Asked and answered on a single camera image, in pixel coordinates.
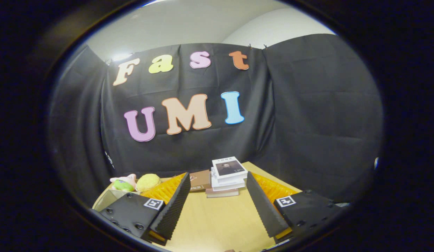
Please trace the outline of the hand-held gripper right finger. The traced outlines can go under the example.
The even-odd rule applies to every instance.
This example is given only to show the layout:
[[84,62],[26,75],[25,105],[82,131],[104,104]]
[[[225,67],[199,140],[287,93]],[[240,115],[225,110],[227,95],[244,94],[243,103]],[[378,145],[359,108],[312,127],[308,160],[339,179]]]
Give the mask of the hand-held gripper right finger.
[[248,173],[246,187],[268,236],[277,242],[308,236],[343,213],[312,190],[298,192],[256,173]]

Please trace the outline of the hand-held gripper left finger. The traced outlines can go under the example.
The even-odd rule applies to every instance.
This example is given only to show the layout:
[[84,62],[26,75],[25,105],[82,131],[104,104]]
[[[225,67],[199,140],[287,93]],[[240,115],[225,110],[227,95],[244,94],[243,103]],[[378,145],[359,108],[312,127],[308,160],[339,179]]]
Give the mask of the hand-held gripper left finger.
[[98,212],[117,227],[140,239],[165,245],[171,239],[190,192],[188,172],[142,194],[108,190],[98,201]]

